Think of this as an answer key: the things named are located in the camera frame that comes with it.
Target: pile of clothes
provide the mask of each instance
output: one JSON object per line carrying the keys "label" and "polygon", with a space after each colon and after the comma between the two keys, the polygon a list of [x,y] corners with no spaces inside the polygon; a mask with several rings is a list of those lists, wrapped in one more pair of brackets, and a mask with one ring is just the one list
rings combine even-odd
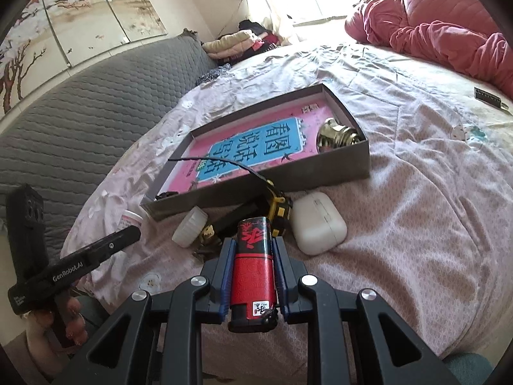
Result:
{"label": "pile of clothes", "polygon": [[219,65],[236,64],[251,56],[275,49],[279,38],[261,24],[249,20],[239,23],[239,31],[203,44],[203,50]]}
{"label": "pile of clothes", "polygon": [[479,0],[363,0],[346,32],[494,84],[513,98],[513,51]]}

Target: white bottle cap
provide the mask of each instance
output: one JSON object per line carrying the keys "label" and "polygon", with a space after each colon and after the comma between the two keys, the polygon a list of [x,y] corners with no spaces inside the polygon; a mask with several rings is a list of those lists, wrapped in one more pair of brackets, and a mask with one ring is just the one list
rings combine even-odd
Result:
{"label": "white bottle cap", "polygon": [[141,227],[143,224],[143,218],[139,214],[135,214],[129,210],[123,211],[119,224],[117,225],[118,230],[122,230],[128,226]]}
{"label": "white bottle cap", "polygon": [[176,227],[172,240],[178,246],[189,247],[207,224],[207,219],[206,212],[198,206],[194,207]]}

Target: black cable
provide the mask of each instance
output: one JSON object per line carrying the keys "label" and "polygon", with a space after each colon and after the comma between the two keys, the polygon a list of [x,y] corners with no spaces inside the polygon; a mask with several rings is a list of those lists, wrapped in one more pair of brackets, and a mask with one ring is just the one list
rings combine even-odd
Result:
{"label": "black cable", "polygon": [[226,159],[226,158],[218,158],[218,157],[183,157],[183,158],[169,158],[168,162],[179,162],[181,160],[220,160],[221,162],[227,162],[229,164],[238,166],[239,168],[242,168],[243,170],[248,171],[249,173],[253,174],[255,177],[262,180],[266,187],[275,195],[275,196],[283,196],[283,194],[275,188],[273,184],[271,184],[264,176],[260,175],[260,173],[253,171],[251,168],[249,168],[246,165],[241,164],[240,162],[237,162],[236,160]]}

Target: pink blanket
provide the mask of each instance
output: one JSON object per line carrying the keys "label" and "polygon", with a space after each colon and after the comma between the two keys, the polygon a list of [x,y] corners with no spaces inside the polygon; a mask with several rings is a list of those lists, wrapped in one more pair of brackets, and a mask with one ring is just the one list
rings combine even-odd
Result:
{"label": "pink blanket", "polygon": [[434,61],[513,98],[513,53],[478,0],[370,0],[345,29],[359,42]]}

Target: floral painting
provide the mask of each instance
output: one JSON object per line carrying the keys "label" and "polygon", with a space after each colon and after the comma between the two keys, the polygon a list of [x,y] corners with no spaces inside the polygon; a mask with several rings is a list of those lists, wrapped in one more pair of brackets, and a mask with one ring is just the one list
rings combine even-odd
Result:
{"label": "floral painting", "polygon": [[150,0],[31,0],[0,45],[0,118],[66,68],[163,34]]}
{"label": "floral painting", "polygon": [[[47,7],[66,1],[47,1]],[[52,35],[43,0],[31,0],[0,45],[0,100],[3,116],[27,94],[66,69]]]}

